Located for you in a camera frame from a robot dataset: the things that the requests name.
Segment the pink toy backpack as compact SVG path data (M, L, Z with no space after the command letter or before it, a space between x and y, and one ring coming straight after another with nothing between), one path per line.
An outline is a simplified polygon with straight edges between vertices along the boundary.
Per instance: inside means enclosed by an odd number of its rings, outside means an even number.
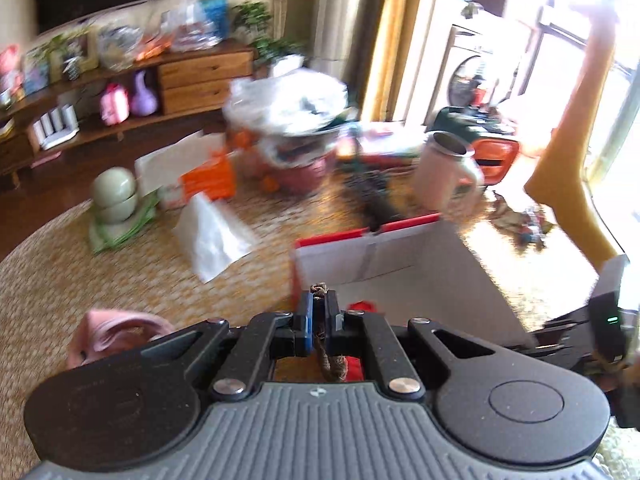
M108 84L100 99L104 125L114 126L129 117L128 92L121 84Z

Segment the red and white cardboard box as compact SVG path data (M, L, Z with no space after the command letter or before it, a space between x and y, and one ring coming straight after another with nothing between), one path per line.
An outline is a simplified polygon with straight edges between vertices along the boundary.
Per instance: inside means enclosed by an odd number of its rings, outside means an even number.
M454 225L436 216L300 240L291 259L294 292L325 284L342 310L364 302L393 325L430 318L493 344L535 345Z

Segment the lace tablecloth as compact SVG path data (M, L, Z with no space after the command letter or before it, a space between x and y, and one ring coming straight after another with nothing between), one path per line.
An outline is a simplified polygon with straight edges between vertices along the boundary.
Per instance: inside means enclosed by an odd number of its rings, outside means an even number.
M27 214L50 212L45 195L18 194L1 206L1 244L27 228ZM291 249L300 238L364 225L339 174L310 197L262 194L239 183L232 210L255 232L258 246L213 281L203 284L180 252L171 211L130 244L93 255L87 242L88 202L72 200L1 259L1 479L19 479L38 458L23 425L26 396L43 379L64 370L66 348L91 309L152 313L180 328L220 316L244 325L255 314L286 310L292 292ZM501 290L526 330L580 308L596 274L559 228L547 246L518 253L488 220L471 220L461 237Z

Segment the purple vase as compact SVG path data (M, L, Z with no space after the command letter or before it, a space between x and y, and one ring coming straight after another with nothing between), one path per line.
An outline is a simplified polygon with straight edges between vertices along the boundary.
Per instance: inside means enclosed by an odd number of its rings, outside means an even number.
M134 75L134 94L130 100L130 110L134 116L146 117L157 111L157 97L145 83L145 71L139 70Z

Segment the pink fleece hat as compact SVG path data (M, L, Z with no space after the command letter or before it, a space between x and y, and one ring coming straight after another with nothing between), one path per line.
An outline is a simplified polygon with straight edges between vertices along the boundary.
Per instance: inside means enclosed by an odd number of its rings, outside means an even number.
M72 370L169 335L175 327L154 314L122 310L89 310L67 346L66 368Z

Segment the green cloth mat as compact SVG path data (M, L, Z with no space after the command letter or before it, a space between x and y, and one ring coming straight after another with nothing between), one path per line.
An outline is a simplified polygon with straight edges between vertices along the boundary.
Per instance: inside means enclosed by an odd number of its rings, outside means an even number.
M140 234L157 216L160 196L152 192L140 198L131 216L122 222L107 223L99 218L99 208L91 205L88 241L94 254L121 248Z

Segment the green stacked bowls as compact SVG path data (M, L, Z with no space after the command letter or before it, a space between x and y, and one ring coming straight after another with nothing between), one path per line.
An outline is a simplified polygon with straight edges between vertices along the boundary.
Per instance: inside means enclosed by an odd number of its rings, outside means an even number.
M134 174L122 167L112 167L99 174L92 184L92 201L96 218L106 224L129 219L138 204Z

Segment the small toys pile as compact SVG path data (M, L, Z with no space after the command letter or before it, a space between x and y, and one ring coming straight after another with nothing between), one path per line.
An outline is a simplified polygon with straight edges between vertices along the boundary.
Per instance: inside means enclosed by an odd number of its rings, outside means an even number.
M491 205L489 220L501 232L508 233L518 249L534 246L537 250L546 247L547 235L554 224L547 219L539 205L525 210L514 210L506 199L496 193Z

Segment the wooden TV cabinet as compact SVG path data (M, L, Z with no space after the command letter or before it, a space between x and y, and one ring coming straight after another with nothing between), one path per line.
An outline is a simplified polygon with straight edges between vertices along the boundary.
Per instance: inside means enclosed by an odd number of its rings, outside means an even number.
M252 76L254 50L224 40L208 50L165 52L120 72L97 68L56 82L1 113L1 174L106 136L219 110L236 78Z

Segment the white router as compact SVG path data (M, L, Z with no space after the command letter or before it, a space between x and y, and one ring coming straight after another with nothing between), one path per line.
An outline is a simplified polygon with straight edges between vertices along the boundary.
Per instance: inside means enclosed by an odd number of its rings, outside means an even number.
M52 150L73 140L79 132L79 124L73 105L65 104L52 108L35 120L32 131L43 151Z

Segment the fruit bowl with plastic bag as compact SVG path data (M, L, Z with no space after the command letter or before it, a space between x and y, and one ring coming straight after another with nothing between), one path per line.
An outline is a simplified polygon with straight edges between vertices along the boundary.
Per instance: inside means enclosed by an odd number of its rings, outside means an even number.
M298 68L230 84L222 108L229 139L245 177L269 193L316 192L335 160L335 145L349 123L346 84Z

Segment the white paper tissue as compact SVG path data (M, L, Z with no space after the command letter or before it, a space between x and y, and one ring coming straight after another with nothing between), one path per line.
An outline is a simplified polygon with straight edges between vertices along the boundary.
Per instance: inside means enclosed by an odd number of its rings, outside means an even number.
M194 195L183 208L174 229L178 245L193 273L208 283L258 244L254 232L223 200Z

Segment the orange white carton box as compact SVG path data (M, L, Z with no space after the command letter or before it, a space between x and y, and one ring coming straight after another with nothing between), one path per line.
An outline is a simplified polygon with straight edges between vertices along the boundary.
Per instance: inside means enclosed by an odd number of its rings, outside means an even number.
M192 133L138 158L134 172L140 193L156 193L163 210L182 208L198 193L210 200L235 196L235 176L223 133Z

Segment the yellow chair leg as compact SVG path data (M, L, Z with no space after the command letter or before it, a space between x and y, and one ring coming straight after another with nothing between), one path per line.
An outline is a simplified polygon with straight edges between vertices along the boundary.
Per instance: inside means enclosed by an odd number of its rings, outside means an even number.
M548 206L556 222L593 269L601 271L617 255L604 234L582 180L590 136L606 77L614 58L615 14L604 8L591 14L591 32L582 69L558 128L524 185L536 203Z

